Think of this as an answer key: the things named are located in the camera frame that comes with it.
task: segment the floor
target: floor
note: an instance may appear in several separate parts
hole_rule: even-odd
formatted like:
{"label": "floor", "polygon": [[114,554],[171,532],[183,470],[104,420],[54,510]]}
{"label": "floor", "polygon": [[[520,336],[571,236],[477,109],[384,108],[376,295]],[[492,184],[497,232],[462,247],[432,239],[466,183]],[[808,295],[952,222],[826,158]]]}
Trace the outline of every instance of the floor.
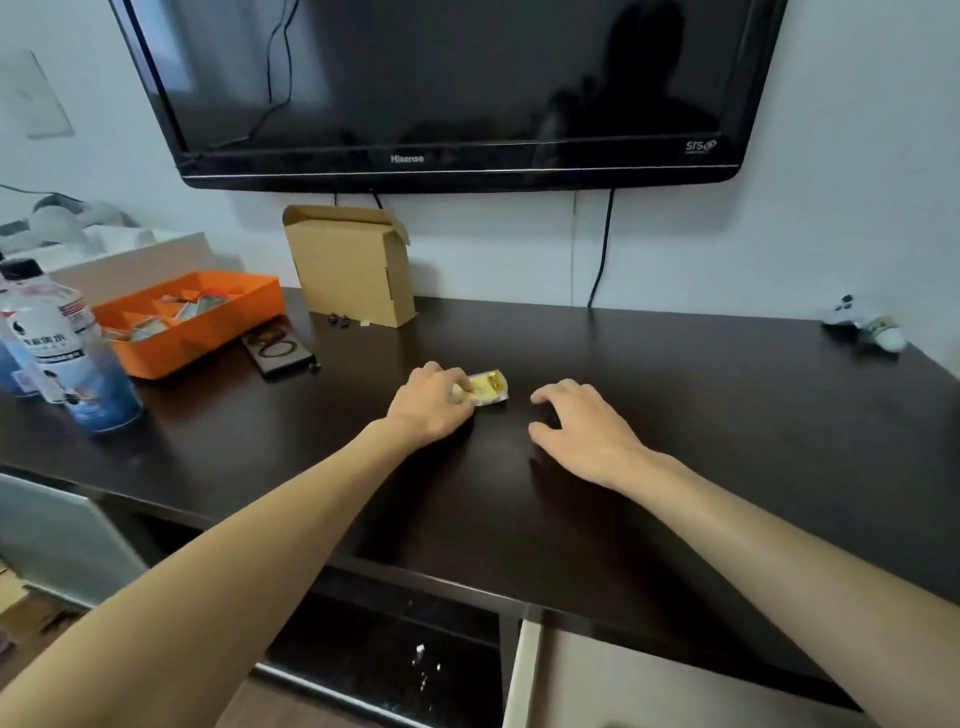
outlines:
{"label": "floor", "polygon": [[[0,574],[0,586],[3,584]],[[18,646],[0,656],[0,691],[16,675],[26,668],[44,649],[56,641],[65,632],[72,619],[50,623],[50,603],[30,595],[17,602],[20,594],[15,595],[11,603],[17,604],[19,611],[39,613],[33,619],[37,624],[44,623],[42,630],[35,636],[19,635]],[[21,618],[20,622],[29,622]],[[337,711],[316,703],[306,697],[287,692],[271,683],[248,678],[230,701],[217,728],[375,728],[372,723],[348,718]]]}

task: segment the small packet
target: small packet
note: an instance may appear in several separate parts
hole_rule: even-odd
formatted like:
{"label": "small packet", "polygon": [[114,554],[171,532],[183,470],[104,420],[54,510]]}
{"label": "small packet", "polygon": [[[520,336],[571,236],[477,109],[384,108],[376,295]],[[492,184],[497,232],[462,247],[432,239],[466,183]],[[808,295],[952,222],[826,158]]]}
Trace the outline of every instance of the small packet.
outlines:
{"label": "small packet", "polygon": [[229,301],[229,299],[226,296],[211,296],[204,293],[197,301],[197,315],[199,316],[202,313],[206,313],[218,305],[223,305],[227,301]]}
{"label": "small packet", "polygon": [[483,407],[487,404],[497,404],[510,396],[507,391],[507,379],[498,369],[473,375],[469,380],[473,385],[472,392],[465,392],[459,384],[453,385],[453,398],[456,401],[473,400],[478,407]]}
{"label": "small packet", "polygon": [[130,341],[143,341],[151,336],[167,330],[167,325],[160,321],[156,316],[142,321],[130,330]]}
{"label": "small packet", "polygon": [[130,336],[124,331],[116,331],[112,328],[103,329],[103,336],[108,341],[129,341]]}
{"label": "small packet", "polygon": [[189,321],[197,316],[199,308],[200,305],[198,303],[188,301],[180,307],[180,310],[177,311],[174,318],[177,319],[177,321]]}

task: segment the yellow package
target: yellow package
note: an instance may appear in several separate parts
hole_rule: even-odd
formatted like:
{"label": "yellow package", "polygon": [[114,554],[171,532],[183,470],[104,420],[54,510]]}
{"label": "yellow package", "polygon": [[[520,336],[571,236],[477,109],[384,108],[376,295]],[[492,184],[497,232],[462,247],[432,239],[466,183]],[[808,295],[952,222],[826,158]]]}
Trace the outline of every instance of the yellow package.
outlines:
{"label": "yellow package", "polygon": [[457,401],[473,400],[478,407],[486,404],[496,404],[509,397],[507,394],[507,379],[499,370],[473,375],[470,378],[473,385],[472,392],[464,392],[459,384],[453,385],[453,397]]}

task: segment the plastic bottle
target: plastic bottle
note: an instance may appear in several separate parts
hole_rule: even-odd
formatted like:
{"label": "plastic bottle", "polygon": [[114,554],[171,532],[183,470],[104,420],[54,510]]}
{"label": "plastic bottle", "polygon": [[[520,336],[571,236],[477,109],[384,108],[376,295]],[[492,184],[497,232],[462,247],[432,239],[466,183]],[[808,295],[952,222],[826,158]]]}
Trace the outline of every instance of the plastic bottle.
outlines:
{"label": "plastic bottle", "polygon": [[[5,325],[0,321],[0,328],[4,327]],[[15,339],[8,342],[2,334],[0,334],[0,339],[2,339],[0,340],[0,387],[6,389],[14,397],[35,397],[40,393],[39,389],[10,352],[11,345],[21,348],[23,345]]]}
{"label": "plastic bottle", "polygon": [[0,274],[10,287],[0,313],[38,366],[44,397],[92,432],[135,420],[143,405],[83,296],[31,258],[0,263]]}

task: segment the blue bottle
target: blue bottle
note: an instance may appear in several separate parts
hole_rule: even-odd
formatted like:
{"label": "blue bottle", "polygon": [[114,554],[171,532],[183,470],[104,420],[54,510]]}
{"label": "blue bottle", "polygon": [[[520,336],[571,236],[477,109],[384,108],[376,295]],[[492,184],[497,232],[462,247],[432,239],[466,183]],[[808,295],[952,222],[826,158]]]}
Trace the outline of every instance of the blue bottle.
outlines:
{"label": "blue bottle", "polygon": [[12,284],[0,312],[35,362],[44,397],[91,432],[135,420],[143,405],[83,297],[29,258],[0,263],[0,274]]}

